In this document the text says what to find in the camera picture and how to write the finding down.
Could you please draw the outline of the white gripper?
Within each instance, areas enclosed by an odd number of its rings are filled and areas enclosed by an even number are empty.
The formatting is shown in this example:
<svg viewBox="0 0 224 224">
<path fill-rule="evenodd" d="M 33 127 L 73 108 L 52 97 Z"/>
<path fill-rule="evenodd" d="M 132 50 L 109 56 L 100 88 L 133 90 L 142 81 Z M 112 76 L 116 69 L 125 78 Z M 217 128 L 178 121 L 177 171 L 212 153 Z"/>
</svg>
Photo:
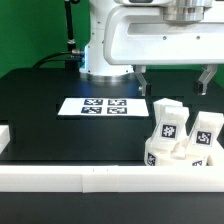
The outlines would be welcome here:
<svg viewBox="0 0 224 224">
<path fill-rule="evenodd" d="M 152 85 L 144 77 L 145 65 L 209 64 L 194 83 L 205 95 L 224 63 L 224 4 L 215 4 L 198 22 L 166 21 L 160 7 L 114 8 L 107 17 L 103 54 L 112 65 L 134 65 L 142 96 Z"/>
</svg>

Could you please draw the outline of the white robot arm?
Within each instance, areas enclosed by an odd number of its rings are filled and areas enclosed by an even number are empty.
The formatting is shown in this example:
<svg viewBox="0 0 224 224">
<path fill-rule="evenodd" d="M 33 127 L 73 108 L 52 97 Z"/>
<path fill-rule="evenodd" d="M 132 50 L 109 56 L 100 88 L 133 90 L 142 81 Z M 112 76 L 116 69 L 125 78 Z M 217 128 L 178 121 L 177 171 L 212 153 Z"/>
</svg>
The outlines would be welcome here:
<svg viewBox="0 0 224 224">
<path fill-rule="evenodd" d="M 90 40 L 81 74 L 119 82 L 133 74 L 142 92 L 148 65 L 204 67 L 195 83 L 204 95 L 224 64 L 224 0 L 89 0 Z"/>
</svg>

